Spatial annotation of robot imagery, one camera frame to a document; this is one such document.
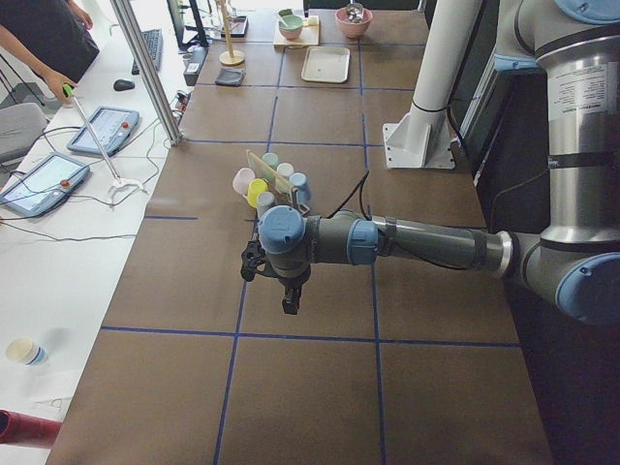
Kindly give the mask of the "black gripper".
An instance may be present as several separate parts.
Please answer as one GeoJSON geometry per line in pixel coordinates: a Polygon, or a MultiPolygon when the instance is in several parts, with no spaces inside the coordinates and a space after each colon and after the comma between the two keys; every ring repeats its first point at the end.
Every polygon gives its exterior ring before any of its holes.
{"type": "Polygon", "coordinates": [[[310,278],[309,263],[293,263],[292,267],[272,266],[278,280],[286,287],[282,299],[283,311],[287,315],[297,314],[301,297],[301,287],[310,278]]]}

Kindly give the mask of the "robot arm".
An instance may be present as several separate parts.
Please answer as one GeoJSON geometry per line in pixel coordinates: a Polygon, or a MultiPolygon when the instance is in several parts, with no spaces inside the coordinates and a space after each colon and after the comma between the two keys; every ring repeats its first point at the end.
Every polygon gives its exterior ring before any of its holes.
{"type": "Polygon", "coordinates": [[[548,226],[486,233],[351,211],[303,217],[280,205],[260,219],[241,274],[277,279],[294,314],[312,264],[403,257],[513,280],[592,326],[619,321],[619,5],[504,1],[495,67],[547,76],[548,226]]]}

